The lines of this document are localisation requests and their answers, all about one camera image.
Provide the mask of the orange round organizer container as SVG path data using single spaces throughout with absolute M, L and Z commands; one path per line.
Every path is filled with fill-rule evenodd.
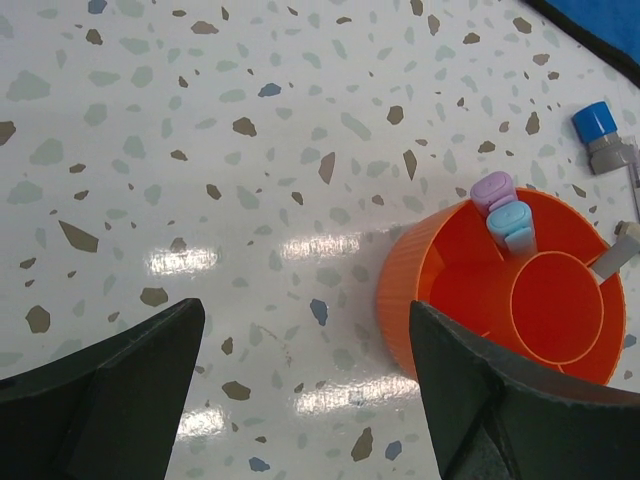
M 409 336 L 412 301 L 428 303 L 469 330 L 544 367 L 592 383 L 612 378 L 626 327 L 619 275 L 599 282 L 590 266 L 607 243 L 578 211 L 520 188 L 532 210 L 537 251 L 498 247 L 471 201 L 418 222 L 382 268 L 377 315 L 395 361 L 416 375 Z

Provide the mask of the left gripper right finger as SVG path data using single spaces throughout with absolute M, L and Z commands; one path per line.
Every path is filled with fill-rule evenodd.
M 543 367 L 425 303 L 409 333 L 442 478 L 638 478 L 638 394 Z

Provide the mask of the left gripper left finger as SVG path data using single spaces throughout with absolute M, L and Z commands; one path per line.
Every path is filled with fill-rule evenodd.
M 1 382 L 4 479 L 162 479 L 205 312 L 185 299 Z

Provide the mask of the blue cap grey glue stick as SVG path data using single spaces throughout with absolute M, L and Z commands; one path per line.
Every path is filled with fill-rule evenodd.
M 628 167 L 635 160 L 634 148 L 624 143 L 618 134 L 617 124 L 605 101 L 577 111 L 571 121 L 586 148 L 589 166 L 595 175 Z

